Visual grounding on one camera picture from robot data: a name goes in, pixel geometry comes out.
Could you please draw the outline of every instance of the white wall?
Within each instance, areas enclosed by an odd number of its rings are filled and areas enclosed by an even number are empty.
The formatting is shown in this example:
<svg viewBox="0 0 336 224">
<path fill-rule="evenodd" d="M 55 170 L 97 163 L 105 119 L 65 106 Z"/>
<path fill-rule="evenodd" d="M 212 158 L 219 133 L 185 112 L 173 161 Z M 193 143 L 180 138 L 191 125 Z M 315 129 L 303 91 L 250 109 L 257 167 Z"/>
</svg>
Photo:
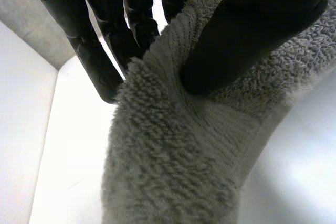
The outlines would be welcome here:
<svg viewBox="0 0 336 224">
<path fill-rule="evenodd" d="M 29 223 L 57 70 L 0 22 L 0 223 Z"/>
</svg>

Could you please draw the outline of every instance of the white floor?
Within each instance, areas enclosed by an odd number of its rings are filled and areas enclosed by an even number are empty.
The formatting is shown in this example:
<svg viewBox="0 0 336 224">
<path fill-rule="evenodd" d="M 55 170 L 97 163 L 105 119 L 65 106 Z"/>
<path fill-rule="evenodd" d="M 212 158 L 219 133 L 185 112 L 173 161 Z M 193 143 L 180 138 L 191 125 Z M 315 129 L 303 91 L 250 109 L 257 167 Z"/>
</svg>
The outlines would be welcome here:
<svg viewBox="0 0 336 224">
<path fill-rule="evenodd" d="M 154 2 L 162 30 L 161 0 Z M 335 97 L 336 73 L 276 130 L 245 184 L 239 223 L 336 223 Z M 59 72 L 52 107 L 30 223 L 100 223 L 100 181 L 115 106 L 101 101 L 72 58 Z"/>
</svg>

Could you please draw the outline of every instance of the gray towel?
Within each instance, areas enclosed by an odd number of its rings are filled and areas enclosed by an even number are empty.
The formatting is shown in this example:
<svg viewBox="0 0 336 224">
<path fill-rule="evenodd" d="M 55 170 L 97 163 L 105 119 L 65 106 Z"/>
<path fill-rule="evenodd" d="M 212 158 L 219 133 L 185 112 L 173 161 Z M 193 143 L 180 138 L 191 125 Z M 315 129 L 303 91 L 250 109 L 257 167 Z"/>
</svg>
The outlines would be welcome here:
<svg viewBox="0 0 336 224">
<path fill-rule="evenodd" d="M 179 69 L 220 1 L 188 0 L 131 64 L 109 137 L 104 224 L 236 223 L 239 190 L 272 132 L 335 68 L 329 0 L 319 21 L 229 87 L 187 94 Z"/>
</svg>

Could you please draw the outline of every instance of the white surface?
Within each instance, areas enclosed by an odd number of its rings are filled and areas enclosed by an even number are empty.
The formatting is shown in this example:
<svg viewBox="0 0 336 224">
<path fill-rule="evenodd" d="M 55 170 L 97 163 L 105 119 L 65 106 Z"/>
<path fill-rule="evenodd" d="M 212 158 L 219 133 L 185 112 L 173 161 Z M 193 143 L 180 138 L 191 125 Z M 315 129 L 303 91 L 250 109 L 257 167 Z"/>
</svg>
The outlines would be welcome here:
<svg viewBox="0 0 336 224">
<path fill-rule="evenodd" d="M 0 22 L 0 223 L 29 222 L 57 70 Z"/>
<path fill-rule="evenodd" d="M 161 0 L 154 1 L 153 13 L 162 30 Z M 244 186 L 240 224 L 336 223 L 335 96 L 336 74 L 276 130 Z M 100 223 L 101 173 L 115 107 L 100 100 L 77 58 L 60 70 L 52 107 L 30 223 Z"/>
<path fill-rule="evenodd" d="M 274 132 L 241 195 L 240 223 L 336 223 L 336 71 Z"/>
</svg>

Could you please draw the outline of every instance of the gray fabric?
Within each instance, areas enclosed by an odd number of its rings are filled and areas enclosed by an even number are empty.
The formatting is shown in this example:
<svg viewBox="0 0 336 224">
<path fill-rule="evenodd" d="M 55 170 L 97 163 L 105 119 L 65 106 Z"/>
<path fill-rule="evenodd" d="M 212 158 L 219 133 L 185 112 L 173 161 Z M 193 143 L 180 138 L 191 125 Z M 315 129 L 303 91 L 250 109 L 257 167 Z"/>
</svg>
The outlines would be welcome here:
<svg viewBox="0 0 336 224">
<path fill-rule="evenodd" d="M 220 1 L 188 0 L 130 66 L 109 136 L 102 223 L 236 223 L 239 190 L 272 132 L 335 68 L 329 0 L 318 22 L 232 85 L 188 95 L 179 69 Z"/>
</svg>

